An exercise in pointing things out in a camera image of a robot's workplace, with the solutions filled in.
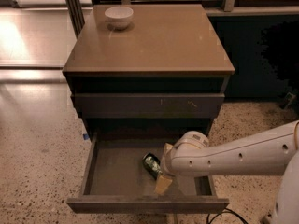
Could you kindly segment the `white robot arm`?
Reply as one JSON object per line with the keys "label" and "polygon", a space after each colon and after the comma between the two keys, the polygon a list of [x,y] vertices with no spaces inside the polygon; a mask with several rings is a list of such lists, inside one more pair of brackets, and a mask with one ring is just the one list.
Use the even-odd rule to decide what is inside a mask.
{"label": "white robot arm", "polygon": [[204,134],[189,131],[164,145],[160,168],[160,195],[178,175],[280,175],[270,224],[299,224],[299,121],[215,147]]}

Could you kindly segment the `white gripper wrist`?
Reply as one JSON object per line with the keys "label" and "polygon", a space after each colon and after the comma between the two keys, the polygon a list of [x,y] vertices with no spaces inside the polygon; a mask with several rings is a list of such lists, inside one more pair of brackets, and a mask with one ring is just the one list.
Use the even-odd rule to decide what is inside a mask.
{"label": "white gripper wrist", "polygon": [[[188,131],[182,135],[174,145],[164,144],[164,153],[161,158],[160,167],[164,174],[173,174],[171,167],[171,157],[179,147],[185,146],[190,149],[202,149],[209,146],[208,138],[197,131]],[[164,195],[173,182],[173,178],[167,175],[158,175],[154,192],[158,195]]]}

